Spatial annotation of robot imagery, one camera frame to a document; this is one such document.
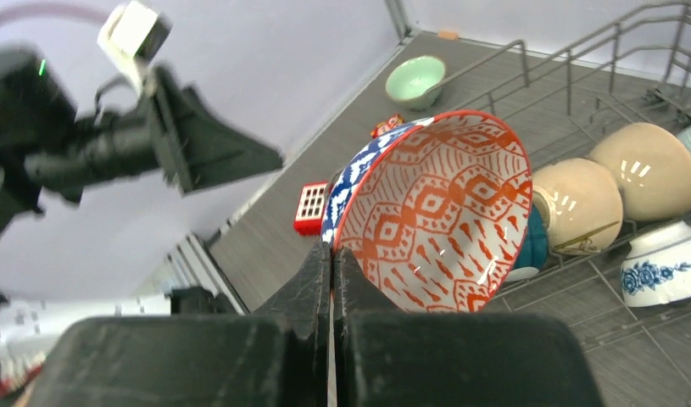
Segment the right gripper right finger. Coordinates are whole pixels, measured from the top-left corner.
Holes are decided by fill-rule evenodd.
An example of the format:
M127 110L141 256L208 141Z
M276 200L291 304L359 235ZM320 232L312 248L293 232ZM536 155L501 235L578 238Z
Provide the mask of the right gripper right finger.
M571 330L552 317L397 308L354 254L334 252L341 406L600 406Z

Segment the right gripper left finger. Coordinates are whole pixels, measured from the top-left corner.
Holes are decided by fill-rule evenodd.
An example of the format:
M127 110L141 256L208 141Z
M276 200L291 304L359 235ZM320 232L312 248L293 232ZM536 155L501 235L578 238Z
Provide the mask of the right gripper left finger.
M30 406L325 406L331 254L316 244L253 313L75 323Z

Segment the pale green celadon bowl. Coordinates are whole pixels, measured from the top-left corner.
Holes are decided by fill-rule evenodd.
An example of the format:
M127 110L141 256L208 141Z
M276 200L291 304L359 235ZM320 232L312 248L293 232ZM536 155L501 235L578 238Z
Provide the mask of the pale green celadon bowl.
M422 55L408 59L392 70L385 92L403 108L426 110L438 98L446 72L446 64L438 57Z

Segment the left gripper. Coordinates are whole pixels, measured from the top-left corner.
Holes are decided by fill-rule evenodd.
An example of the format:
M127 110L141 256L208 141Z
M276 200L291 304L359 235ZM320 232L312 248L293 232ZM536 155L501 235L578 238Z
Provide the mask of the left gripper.
M278 151L214 117L168 68L148 90L126 113L79 116L36 49L0 48L0 235L16 215L43 214L43 190L78 204L86 187L159 166L188 194L282 168Z

